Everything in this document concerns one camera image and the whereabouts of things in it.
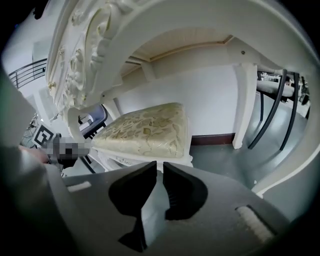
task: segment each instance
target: white wall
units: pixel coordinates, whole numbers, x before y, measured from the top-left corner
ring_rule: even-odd
[[[47,83],[44,76],[33,80],[32,82],[22,86],[19,91],[25,98],[34,97],[34,101],[43,122],[49,126],[53,132],[62,134],[63,137],[70,137],[67,126],[62,118],[59,116],[56,120],[50,122],[47,116],[46,108],[50,108],[49,103],[41,97],[40,90],[46,89]]]
[[[182,103],[192,135],[234,132],[238,84],[231,65],[204,67],[140,85],[115,102],[122,114],[170,102]]]
[[[7,74],[33,62],[33,48],[36,42],[50,42],[48,39],[54,34],[64,2],[65,0],[50,0],[40,19],[34,18],[32,10],[18,25],[1,56]]]

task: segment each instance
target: gray floor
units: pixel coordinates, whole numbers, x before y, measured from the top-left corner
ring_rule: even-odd
[[[193,166],[233,178],[250,189],[256,182],[273,172],[302,138],[308,121],[300,114],[296,114],[288,142],[284,150],[280,151],[292,112],[291,108],[280,103],[267,131],[253,149],[248,149],[266,121],[273,102],[273,99],[264,97],[264,117],[260,123],[260,95],[256,95],[241,149],[235,150],[231,144],[192,146],[190,155],[193,156]]]

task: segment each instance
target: gold floral fabric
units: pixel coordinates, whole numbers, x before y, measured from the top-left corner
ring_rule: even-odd
[[[120,116],[92,140],[99,150],[146,157],[182,158],[187,116],[180,103],[167,103]]]

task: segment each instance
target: brown baseboard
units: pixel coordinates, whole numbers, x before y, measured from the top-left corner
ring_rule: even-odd
[[[204,146],[204,145],[222,145],[231,144],[234,140],[235,133],[225,134],[210,134],[210,135],[196,135],[192,136],[192,146]]]

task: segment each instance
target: metal railing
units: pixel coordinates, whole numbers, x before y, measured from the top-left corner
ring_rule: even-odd
[[[16,88],[21,88],[33,80],[46,74],[47,59],[41,59],[25,65],[9,74],[9,78]]]

